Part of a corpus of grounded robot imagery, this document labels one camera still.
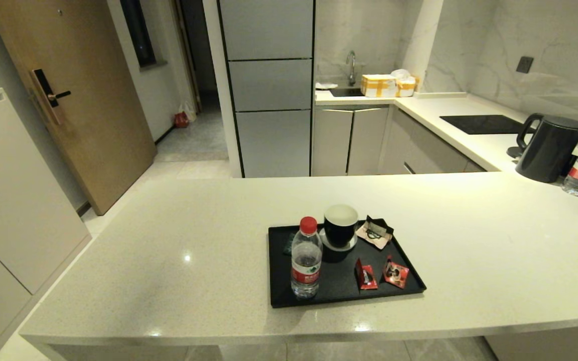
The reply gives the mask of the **pink tea sachet black logo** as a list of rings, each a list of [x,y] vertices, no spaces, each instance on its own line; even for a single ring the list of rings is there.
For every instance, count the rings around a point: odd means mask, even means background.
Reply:
[[[384,219],[374,219],[369,215],[355,234],[378,250],[384,249],[389,242],[394,240],[394,229]]]

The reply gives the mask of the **red sachet with black circle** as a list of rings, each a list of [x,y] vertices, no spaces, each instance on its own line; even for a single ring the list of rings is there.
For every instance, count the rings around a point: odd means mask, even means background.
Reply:
[[[360,291],[378,290],[378,281],[376,281],[372,266],[363,264],[360,258],[355,263],[355,276]]]

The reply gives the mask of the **red sachet dark end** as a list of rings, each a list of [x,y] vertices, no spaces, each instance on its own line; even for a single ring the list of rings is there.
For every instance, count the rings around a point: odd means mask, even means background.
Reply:
[[[396,286],[399,289],[404,289],[406,287],[410,269],[406,266],[395,263],[391,255],[387,256],[382,272],[385,282]]]

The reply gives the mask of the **black electric kettle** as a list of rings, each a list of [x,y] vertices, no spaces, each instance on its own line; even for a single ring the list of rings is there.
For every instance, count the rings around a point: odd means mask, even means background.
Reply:
[[[555,182],[578,144],[578,121],[533,113],[516,137],[521,150],[515,170],[542,183]]]

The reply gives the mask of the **round white coaster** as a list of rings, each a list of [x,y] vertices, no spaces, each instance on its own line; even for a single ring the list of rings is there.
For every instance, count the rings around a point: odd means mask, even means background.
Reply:
[[[352,236],[352,238],[349,240],[349,242],[347,242],[346,245],[344,245],[342,247],[337,247],[335,245],[330,244],[324,229],[321,229],[319,231],[319,236],[321,238],[321,241],[323,242],[324,247],[326,247],[327,249],[329,249],[330,251],[333,251],[333,252],[350,252],[355,247],[355,245],[358,241],[356,234],[354,234]]]

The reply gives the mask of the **grey kitchen base cabinet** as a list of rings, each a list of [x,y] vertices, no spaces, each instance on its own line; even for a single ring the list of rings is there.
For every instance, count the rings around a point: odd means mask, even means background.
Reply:
[[[395,106],[317,107],[313,126],[312,176],[483,170]]]

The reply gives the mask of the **black mug white inside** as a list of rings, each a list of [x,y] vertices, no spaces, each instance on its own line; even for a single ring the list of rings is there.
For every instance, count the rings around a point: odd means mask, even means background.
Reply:
[[[324,233],[329,245],[347,247],[356,232],[358,213],[346,204],[335,204],[324,212]]]

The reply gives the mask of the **tall grey refrigerator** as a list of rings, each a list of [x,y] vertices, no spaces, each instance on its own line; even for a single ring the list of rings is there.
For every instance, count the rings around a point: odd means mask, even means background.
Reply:
[[[244,177],[309,176],[315,0],[218,0]]]

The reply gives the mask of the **black rectangular serving tray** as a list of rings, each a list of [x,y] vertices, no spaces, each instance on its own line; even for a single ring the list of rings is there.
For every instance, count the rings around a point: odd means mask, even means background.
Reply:
[[[348,251],[337,252],[324,247],[319,290],[314,297],[300,300],[291,290],[291,256],[287,253],[298,230],[298,225],[268,228],[270,304],[273,308],[404,296],[424,293],[427,290],[424,281],[395,238],[381,250],[363,239],[357,239],[354,247]],[[382,270],[387,257],[391,257],[397,265],[409,269],[403,288],[391,285],[383,279]],[[357,260],[360,260],[363,266],[372,267],[378,288],[359,288],[356,277]]]

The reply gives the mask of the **white box with yellow tape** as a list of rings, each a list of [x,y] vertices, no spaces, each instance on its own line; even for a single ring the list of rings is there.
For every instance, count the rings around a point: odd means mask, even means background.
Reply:
[[[370,98],[394,98],[397,96],[397,80],[391,75],[362,75],[361,92]]]

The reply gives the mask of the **small yellow taped box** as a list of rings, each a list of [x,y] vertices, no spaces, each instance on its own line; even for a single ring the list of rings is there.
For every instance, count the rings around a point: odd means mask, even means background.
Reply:
[[[417,89],[419,78],[417,76],[408,76],[395,81],[397,85],[396,97],[411,97]]]

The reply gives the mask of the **black induction cooktop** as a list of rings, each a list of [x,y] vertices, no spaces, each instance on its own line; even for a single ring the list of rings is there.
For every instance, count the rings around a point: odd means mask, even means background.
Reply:
[[[441,116],[441,119],[468,135],[517,134],[523,123],[503,115]]]

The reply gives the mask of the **dark window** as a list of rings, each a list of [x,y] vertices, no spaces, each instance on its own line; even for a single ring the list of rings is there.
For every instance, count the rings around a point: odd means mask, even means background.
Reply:
[[[140,0],[120,0],[120,5],[140,68],[156,64],[158,60],[154,53]]]

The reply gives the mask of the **brown wooden door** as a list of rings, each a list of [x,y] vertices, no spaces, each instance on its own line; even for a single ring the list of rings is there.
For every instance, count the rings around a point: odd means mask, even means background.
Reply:
[[[0,35],[97,215],[151,166],[156,147],[106,0],[0,0]],[[32,82],[41,68],[66,115],[55,125]]]

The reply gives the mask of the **white storage cabinet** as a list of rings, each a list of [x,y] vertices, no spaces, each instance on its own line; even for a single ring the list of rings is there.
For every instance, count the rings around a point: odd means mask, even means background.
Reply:
[[[0,348],[89,241],[0,88]]]

